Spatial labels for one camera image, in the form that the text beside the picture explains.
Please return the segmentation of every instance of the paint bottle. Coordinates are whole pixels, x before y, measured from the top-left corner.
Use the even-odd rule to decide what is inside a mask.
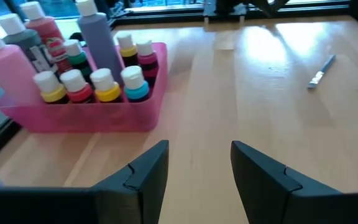
[[[36,73],[19,46],[6,45],[0,39],[0,87],[15,104],[43,102],[32,79]]]
[[[138,52],[137,57],[139,59],[140,67],[142,67],[143,76],[150,86],[154,86],[159,66],[157,54],[153,50],[152,41],[140,41],[136,43],[136,47]]]
[[[136,46],[132,41],[131,34],[120,32],[116,37],[119,44],[119,53],[121,54],[125,67],[139,65],[137,61]]]
[[[58,75],[57,66],[49,62],[47,49],[37,31],[26,29],[19,16],[13,13],[0,16],[0,25],[7,34],[2,39],[5,44],[18,45],[37,72],[53,71]]]
[[[149,84],[144,80],[142,68],[130,66],[121,72],[124,80],[124,91],[129,102],[137,103],[149,99]]]
[[[37,1],[26,2],[20,5],[22,11],[30,20],[24,25],[28,29],[38,32],[42,43],[46,46],[51,61],[56,63],[60,74],[72,69],[67,59],[66,51],[63,46],[64,38],[56,25],[55,18],[45,16],[41,5]]]
[[[122,103],[121,89],[108,68],[100,68],[91,74],[95,95],[102,103]]]
[[[67,96],[72,103],[94,103],[95,98],[91,85],[84,80],[78,69],[73,69],[60,75],[60,81],[67,90]]]
[[[80,70],[84,76],[85,81],[90,85],[93,85],[90,79],[92,68],[86,59],[86,54],[82,50],[80,42],[78,40],[66,40],[64,42],[64,46],[71,66],[74,69]]]
[[[122,85],[122,66],[105,13],[98,12],[93,0],[77,0],[76,5],[81,14],[77,23],[96,66],[110,69],[114,80]]]
[[[66,104],[70,100],[66,95],[66,89],[51,71],[40,72],[34,77],[34,82],[40,89],[41,97],[48,104]]]

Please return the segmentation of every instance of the teal paint bottle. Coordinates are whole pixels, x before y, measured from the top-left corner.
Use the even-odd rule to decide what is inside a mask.
[[[85,81],[93,86],[91,81],[92,68],[85,52],[82,50],[78,40],[66,40],[64,43],[68,61],[74,69],[81,71]]]

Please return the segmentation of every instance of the plastic organizer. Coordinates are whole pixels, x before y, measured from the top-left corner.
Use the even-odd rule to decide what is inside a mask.
[[[33,133],[146,132],[158,123],[160,108],[167,88],[167,46],[153,43],[160,70],[150,98],[130,103],[122,92],[123,103],[88,103],[65,105],[16,106],[6,95],[0,98],[0,110]],[[88,54],[88,60],[94,63]]]

